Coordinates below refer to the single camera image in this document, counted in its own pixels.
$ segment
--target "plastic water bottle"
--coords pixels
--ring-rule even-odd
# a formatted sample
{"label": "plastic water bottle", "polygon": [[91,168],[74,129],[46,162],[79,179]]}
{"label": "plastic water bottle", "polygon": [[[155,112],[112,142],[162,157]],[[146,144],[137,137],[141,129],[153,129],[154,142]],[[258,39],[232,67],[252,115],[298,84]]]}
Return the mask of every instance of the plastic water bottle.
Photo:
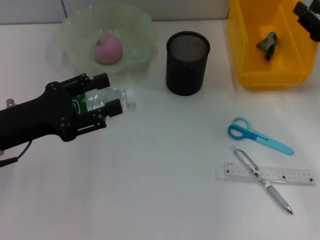
{"label": "plastic water bottle", "polygon": [[74,97],[73,103],[78,113],[83,114],[101,108],[106,103],[116,99],[120,100],[123,110],[136,107],[135,92],[131,88],[123,90],[114,87],[94,89]]}

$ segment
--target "white table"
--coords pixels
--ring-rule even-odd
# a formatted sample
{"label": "white table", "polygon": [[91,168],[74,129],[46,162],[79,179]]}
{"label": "white table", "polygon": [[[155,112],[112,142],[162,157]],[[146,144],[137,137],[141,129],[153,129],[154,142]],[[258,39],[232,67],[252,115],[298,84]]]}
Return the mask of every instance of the white table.
{"label": "white table", "polygon": [[[225,25],[154,23],[159,40],[149,67],[110,76],[114,87],[135,88],[136,111],[72,142],[37,139],[19,163],[0,168],[1,240],[318,240],[320,71],[288,91],[246,91],[234,83]],[[0,26],[0,108],[8,98],[26,102],[47,83],[82,73],[61,58],[54,44],[59,28]],[[166,42],[185,30],[211,44],[203,87],[188,97],[165,84]],[[295,154],[233,140],[227,128],[236,116]],[[288,215],[258,184],[215,180],[217,163],[238,162],[232,145],[257,165],[312,169],[318,184],[275,186],[294,211]]]}

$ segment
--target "clear ruler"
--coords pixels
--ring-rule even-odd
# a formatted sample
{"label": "clear ruler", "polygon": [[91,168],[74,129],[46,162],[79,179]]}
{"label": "clear ruler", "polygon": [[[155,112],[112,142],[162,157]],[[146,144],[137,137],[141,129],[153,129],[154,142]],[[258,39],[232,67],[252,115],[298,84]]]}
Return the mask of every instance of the clear ruler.
{"label": "clear ruler", "polygon": [[[310,170],[277,167],[260,168],[262,177],[271,183],[315,186],[316,181]],[[215,178],[235,181],[255,181],[256,177],[241,163],[223,162],[215,168]]]}

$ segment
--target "pen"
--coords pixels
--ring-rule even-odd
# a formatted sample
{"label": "pen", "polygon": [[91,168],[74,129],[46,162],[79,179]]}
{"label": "pen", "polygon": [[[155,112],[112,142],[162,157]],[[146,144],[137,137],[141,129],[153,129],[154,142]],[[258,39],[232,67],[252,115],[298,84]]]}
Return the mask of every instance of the pen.
{"label": "pen", "polygon": [[283,197],[278,193],[278,191],[270,184],[270,182],[266,181],[258,168],[258,166],[251,160],[251,158],[242,150],[232,147],[235,155],[238,159],[258,178],[259,182],[265,187],[270,196],[286,211],[290,214],[293,214],[292,209],[289,204],[283,199]]}

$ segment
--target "pink ball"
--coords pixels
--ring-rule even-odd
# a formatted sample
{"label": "pink ball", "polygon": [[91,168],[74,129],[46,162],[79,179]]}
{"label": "pink ball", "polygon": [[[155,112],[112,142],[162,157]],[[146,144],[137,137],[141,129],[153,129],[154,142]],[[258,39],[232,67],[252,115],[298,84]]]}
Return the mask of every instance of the pink ball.
{"label": "pink ball", "polygon": [[102,64],[114,64],[122,58],[122,54],[121,41],[110,33],[102,35],[94,48],[95,59]]}

